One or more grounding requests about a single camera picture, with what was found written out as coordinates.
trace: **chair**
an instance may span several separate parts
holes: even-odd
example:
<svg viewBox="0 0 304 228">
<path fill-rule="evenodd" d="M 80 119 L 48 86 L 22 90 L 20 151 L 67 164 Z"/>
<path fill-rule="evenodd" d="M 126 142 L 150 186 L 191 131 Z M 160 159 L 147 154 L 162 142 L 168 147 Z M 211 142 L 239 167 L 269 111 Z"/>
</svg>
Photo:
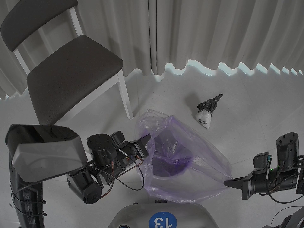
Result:
<svg viewBox="0 0 304 228">
<path fill-rule="evenodd" d="M 77 0 L 20 0 L 4 19 L 0 32 L 27 76 L 28 91 L 40 124 L 65 122 L 118 83 L 129 119 L 133 118 L 123 76 L 123 61 L 83 35 Z M 31 72 L 18 46 L 42 25 L 69 10 L 77 37 L 63 45 Z"/>
</svg>

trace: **chair backrest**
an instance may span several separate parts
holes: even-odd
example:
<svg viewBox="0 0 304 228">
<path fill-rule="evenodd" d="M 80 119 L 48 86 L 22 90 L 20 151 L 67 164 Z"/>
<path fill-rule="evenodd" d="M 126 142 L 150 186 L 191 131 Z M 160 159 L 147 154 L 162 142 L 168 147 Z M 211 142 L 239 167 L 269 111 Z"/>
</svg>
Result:
<svg viewBox="0 0 304 228">
<path fill-rule="evenodd" d="M 2 39 L 7 48 L 10 51 L 14 51 L 42 25 L 76 5 L 78 5 L 77 0 L 20 0 L 1 25 L 0 33 Z M 72 19 L 73 12 L 75 13 L 75 9 L 74 11 L 70 10 Z"/>
</svg>

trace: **white chair frame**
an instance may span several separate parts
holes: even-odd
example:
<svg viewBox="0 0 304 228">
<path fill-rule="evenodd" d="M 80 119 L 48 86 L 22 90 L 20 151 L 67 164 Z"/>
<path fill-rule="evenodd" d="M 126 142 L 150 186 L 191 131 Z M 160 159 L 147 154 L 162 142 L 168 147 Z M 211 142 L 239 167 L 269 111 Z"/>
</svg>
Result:
<svg viewBox="0 0 304 228">
<path fill-rule="evenodd" d="M 71 19 L 73 21 L 74 28 L 76 30 L 77 36 L 83 35 L 82 29 L 79 24 L 79 20 L 75 11 L 75 7 L 69 9 Z M 24 69 L 25 73 L 28 75 L 30 73 L 30 70 L 28 66 L 26 65 L 24 59 L 22 58 L 20 52 L 18 49 L 14 50 L 14 53 L 21 64 L 22 68 Z M 124 107 L 127 113 L 127 117 L 131 120 L 133 119 L 133 113 L 130 105 L 130 100 L 126 88 L 125 79 L 123 76 L 123 71 L 120 70 L 117 74 L 115 74 L 113 77 L 108 79 L 106 82 L 104 82 L 101 86 L 99 86 L 97 89 L 89 93 L 86 97 L 84 97 L 81 101 L 79 101 L 72 109 L 70 109 L 62 118 L 60 118 L 56 124 L 61 124 L 63 122 L 66 122 L 70 119 L 72 119 L 75 115 L 77 115 L 82 109 L 84 109 L 87 105 L 89 105 L 92 101 L 94 101 L 97 97 L 99 97 L 102 93 L 110 89 L 113 85 L 118 83 L 119 91 L 121 98 L 124 103 Z"/>
</svg>

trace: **gray curtain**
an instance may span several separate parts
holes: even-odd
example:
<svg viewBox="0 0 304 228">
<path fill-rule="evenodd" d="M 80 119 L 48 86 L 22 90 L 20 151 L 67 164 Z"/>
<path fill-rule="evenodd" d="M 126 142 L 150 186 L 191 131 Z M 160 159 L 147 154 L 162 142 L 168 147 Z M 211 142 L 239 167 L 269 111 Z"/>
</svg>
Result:
<svg viewBox="0 0 304 228">
<path fill-rule="evenodd" d="M 0 0 L 0 23 L 19 0 Z M 162 74 L 170 62 L 183 69 L 195 59 L 210 69 L 219 62 L 250 69 L 296 71 L 304 66 L 304 0 L 78 0 L 84 33 L 124 61 L 124 74 L 139 68 Z M 76 37 L 68 13 L 18 47 L 30 70 Z M 26 74 L 0 40 L 0 98 L 26 88 Z"/>
</svg>

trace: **chair seat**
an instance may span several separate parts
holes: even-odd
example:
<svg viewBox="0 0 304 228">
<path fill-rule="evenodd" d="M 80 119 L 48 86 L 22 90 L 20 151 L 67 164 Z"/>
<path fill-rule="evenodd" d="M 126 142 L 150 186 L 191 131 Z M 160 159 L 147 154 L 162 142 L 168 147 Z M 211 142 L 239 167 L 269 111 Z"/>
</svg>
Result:
<svg viewBox="0 0 304 228">
<path fill-rule="evenodd" d="M 117 55 L 85 35 L 59 48 L 27 77 L 39 123 L 55 124 L 122 67 Z"/>
</svg>

